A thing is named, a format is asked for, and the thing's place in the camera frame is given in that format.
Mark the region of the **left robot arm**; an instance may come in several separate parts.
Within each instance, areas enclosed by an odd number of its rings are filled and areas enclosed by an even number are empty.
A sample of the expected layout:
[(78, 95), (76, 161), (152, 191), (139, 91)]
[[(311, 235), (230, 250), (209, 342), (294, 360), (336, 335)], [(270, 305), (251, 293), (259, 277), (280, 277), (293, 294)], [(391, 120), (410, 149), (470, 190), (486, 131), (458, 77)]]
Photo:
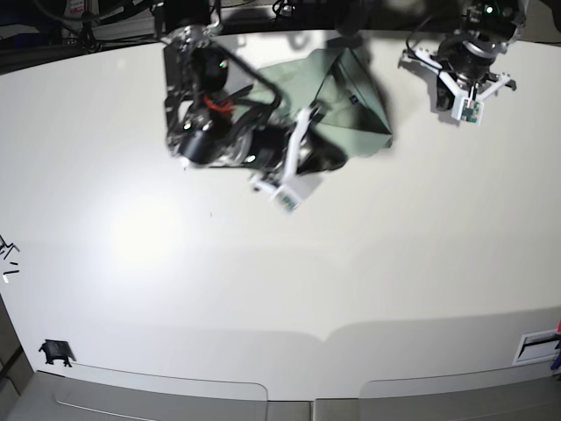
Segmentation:
[(526, 1), (466, 1), (459, 28), (431, 58), (461, 88), (479, 89), (497, 82), (499, 76), (491, 66), (519, 38), (527, 9)]

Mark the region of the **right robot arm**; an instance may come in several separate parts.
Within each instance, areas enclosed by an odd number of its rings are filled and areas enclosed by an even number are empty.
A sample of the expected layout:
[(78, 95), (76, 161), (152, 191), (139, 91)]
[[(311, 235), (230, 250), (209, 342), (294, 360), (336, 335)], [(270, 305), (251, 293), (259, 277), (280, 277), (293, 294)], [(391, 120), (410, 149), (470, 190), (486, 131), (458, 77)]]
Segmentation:
[(167, 97), (166, 146), (195, 168), (247, 169), (277, 183), (284, 174), (341, 168), (343, 150), (314, 127), (318, 103), (299, 124), (280, 115), (280, 87), (191, 24), (162, 38)]

